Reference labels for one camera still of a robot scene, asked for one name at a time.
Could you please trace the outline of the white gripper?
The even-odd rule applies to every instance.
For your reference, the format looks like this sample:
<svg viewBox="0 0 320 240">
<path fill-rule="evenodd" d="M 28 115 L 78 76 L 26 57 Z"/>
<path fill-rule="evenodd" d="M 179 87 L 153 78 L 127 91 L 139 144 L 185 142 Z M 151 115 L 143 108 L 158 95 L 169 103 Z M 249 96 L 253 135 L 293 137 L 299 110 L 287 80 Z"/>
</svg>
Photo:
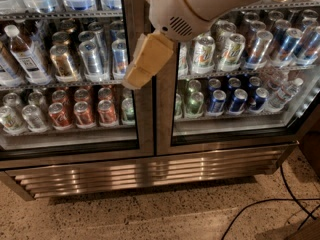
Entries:
<svg viewBox="0 0 320 240">
<path fill-rule="evenodd" d="M 174 52 L 172 40 L 190 41 L 213 25 L 197 16 L 185 0 L 147 1 L 149 20 L 157 31 L 138 38 L 133 60 L 122 79 L 122 85 L 130 90 L 141 89 L 165 66 Z"/>
</svg>

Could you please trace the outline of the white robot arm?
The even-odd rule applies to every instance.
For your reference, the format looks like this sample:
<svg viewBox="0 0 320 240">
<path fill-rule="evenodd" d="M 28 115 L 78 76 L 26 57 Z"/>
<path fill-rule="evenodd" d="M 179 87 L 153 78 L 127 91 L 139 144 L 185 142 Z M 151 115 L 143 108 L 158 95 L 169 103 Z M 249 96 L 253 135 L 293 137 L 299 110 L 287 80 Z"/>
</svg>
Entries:
<svg viewBox="0 0 320 240">
<path fill-rule="evenodd" d="M 147 84 L 170 60 L 177 42 L 187 42 L 208 31 L 219 17 L 260 0 L 146 0 L 155 28 L 142 34 L 122 80 L 136 90 Z"/>
</svg>

